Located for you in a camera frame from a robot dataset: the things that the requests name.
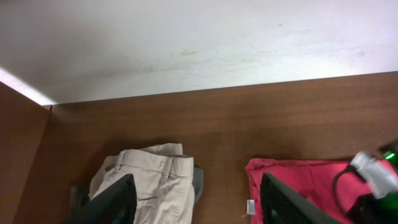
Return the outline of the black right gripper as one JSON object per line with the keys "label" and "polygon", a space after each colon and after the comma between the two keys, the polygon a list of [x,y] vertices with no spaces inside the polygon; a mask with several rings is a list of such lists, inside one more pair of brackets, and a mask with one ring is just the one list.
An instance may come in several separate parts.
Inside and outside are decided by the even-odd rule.
{"label": "black right gripper", "polygon": [[373,194],[358,197],[346,216],[353,223],[397,224],[397,192],[376,199]]}

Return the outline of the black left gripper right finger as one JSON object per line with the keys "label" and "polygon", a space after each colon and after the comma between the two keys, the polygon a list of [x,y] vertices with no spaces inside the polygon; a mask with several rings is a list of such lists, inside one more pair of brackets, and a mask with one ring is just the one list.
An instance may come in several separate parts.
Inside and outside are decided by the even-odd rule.
{"label": "black left gripper right finger", "polygon": [[339,224],[270,173],[262,175],[260,193],[264,223]]}

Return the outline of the orange soccer t-shirt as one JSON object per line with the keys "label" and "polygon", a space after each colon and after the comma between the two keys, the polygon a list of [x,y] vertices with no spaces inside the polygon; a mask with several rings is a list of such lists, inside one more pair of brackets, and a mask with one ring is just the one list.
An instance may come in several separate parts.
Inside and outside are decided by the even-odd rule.
{"label": "orange soccer t-shirt", "polygon": [[[264,173],[272,174],[339,222],[353,223],[340,212],[332,193],[333,178],[348,164],[348,161],[251,159],[245,167],[255,209],[251,223],[263,223],[260,187]],[[356,174],[348,173],[338,179],[337,193],[348,212],[359,196],[370,193],[370,188]]]}

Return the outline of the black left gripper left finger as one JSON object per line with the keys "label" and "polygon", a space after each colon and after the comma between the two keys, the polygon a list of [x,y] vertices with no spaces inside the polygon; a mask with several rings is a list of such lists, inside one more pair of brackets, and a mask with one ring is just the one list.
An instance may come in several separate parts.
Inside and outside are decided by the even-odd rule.
{"label": "black left gripper left finger", "polygon": [[137,192],[132,174],[126,174],[88,202],[63,224],[133,224]]}

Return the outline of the grey folded garment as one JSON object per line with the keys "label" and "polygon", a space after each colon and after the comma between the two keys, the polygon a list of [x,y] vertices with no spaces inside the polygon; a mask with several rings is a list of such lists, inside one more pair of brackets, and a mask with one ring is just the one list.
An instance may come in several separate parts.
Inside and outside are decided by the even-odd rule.
{"label": "grey folded garment", "polygon": [[[204,170],[199,167],[193,168],[193,180],[192,185],[195,193],[194,197],[194,204],[198,202],[200,199],[203,188],[204,188],[204,178],[205,173]],[[86,205],[90,198],[89,194],[89,187],[83,186],[73,186],[70,189],[70,215],[74,215],[81,210],[81,208]]]}

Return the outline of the beige folded shorts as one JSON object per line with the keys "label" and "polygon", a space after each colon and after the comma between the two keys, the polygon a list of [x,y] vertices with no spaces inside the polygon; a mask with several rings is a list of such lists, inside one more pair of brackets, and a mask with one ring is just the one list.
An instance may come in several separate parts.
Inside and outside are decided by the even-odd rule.
{"label": "beige folded shorts", "polygon": [[126,174],[132,174],[137,191],[134,223],[191,224],[195,192],[194,160],[183,147],[167,143],[143,149],[125,149],[108,156],[90,183],[94,199]]}

